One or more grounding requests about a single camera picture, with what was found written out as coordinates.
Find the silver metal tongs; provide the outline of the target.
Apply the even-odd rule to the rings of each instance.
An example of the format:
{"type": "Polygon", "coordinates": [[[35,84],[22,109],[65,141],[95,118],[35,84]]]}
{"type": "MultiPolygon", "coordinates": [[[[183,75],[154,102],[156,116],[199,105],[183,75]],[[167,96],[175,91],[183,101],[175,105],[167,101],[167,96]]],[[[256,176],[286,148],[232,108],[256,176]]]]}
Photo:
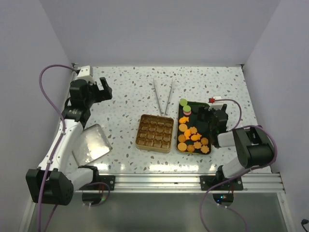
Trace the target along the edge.
{"type": "Polygon", "coordinates": [[[161,116],[167,115],[170,98],[173,93],[173,82],[173,78],[171,80],[153,79],[155,98],[161,116]]]}

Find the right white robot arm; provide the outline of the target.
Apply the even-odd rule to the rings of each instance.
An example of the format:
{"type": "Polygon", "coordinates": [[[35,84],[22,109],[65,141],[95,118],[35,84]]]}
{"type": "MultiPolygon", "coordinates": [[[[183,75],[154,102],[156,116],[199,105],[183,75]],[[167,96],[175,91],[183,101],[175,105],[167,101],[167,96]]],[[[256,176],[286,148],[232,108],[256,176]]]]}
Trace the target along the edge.
{"type": "Polygon", "coordinates": [[[248,125],[227,130],[226,104],[218,109],[200,106],[198,122],[206,130],[209,143],[215,148],[234,147],[237,156],[218,167],[215,178],[209,183],[227,189],[235,180],[251,170],[271,165],[277,157],[277,146],[272,137],[261,127],[248,125]]]}

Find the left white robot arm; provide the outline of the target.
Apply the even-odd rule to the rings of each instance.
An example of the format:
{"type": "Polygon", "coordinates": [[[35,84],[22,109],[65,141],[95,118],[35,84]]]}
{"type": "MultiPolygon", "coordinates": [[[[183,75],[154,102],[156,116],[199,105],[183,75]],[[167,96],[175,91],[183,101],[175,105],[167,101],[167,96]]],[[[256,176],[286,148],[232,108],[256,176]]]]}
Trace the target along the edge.
{"type": "Polygon", "coordinates": [[[54,141],[38,167],[26,173],[28,189],[35,203],[68,205],[75,191],[84,186],[91,190],[99,187],[100,177],[95,166],[79,164],[76,171],[65,174],[73,146],[90,118],[91,106],[112,99],[112,89],[106,78],[99,80],[103,89],[99,89],[96,82],[84,79],[71,82],[71,104],[61,113],[54,141]]]}

